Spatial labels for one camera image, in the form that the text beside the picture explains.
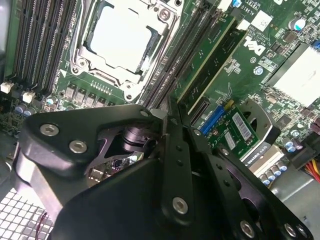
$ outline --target red wire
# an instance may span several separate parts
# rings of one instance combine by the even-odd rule
[[[42,214],[42,216],[40,218],[38,226],[36,227],[36,230],[35,230],[35,240],[39,240],[38,233],[40,230],[40,226],[41,226],[41,223],[43,222],[43,220],[46,218],[46,216],[47,216],[47,213],[45,212],[44,214]]]
[[[320,176],[316,173],[314,167],[312,166],[312,163],[307,163],[306,164],[306,168],[312,173],[313,177],[315,178],[315,180],[320,183]]]

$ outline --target cpu socket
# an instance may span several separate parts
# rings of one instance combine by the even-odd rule
[[[87,72],[134,101],[177,32],[182,8],[182,0],[94,1],[71,56],[72,73]]]

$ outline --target electrolytic capacitor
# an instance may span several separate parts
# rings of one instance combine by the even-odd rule
[[[33,108],[33,107],[29,107],[27,110],[25,110],[23,112],[23,115],[26,116],[26,117],[29,117],[33,114],[35,114],[37,111]]]
[[[295,30],[295,31],[301,31],[305,26],[306,26],[306,20],[302,18],[294,18],[288,24],[289,29]]]
[[[265,174],[261,175],[259,178],[264,185],[268,186],[270,184],[270,180]]]
[[[51,96],[46,99],[46,103],[48,105],[55,104],[57,101],[58,101],[58,98],[56,96]]]
[[[314,131],[316,134],[320,135],[320,126],[315,123],[310,124],[310,129]]]
[[[275,176],[280,176],[281,175],[281,171],[277,166],[271,167],[270,170]]]
[[[270,181],[273,181],[276,179],[276,176],[272,173],[271,170],[266,171],[265,175]]]
[[[304,146],[298,138],[292,138],[291,141],[293,142],[293,146],[295,147],[295,149],[301,150],[304,148]]]
[[[74,106],[69,105],[69,106],[67,106],[67,107],[65,108],[65,110],[66,110],[66,111],[75,110],[75,107],[74,107]]]
[[[294,146],[285,147],[285,149],[288,151],[288,153],[293,153],[296,151],[296,148]]]
[[[288,169],[283,161],[278,161],[275,165],[280,169],[281,172],[287,171]]]
[[[320,127],[320,117],[318,117],[314,122]]]
[[[290,148],[294,145],[294,143],[288,137],[284,137],[281,142],[285,148]]]
[[[16,111],[17,113],[19,113],[19,114],[23,114],[24,113],[24,111],[25,110],[27,110],[27,105],[25,105],[25,104],[19,104],[18,106],[16,106],[15,108],[14,108],[14,111]]]

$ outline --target dell logo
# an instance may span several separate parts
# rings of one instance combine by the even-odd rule
[[[244,46],[248,47],[249,50],[254,51],[258,56],[261,56],[261,54],[266,50],[265,46],[258,45],[257,41],[252,41],[252,38],[249,36],[247,36],[245,40]]]

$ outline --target metal mesh grille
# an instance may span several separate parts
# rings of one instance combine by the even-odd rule
[[[0,240],[35,240],[43,213],[42,208],[11,189],[0,203]],[[38,239],[47,239],[52,228],[53,222],[47,215],[40,225]]]

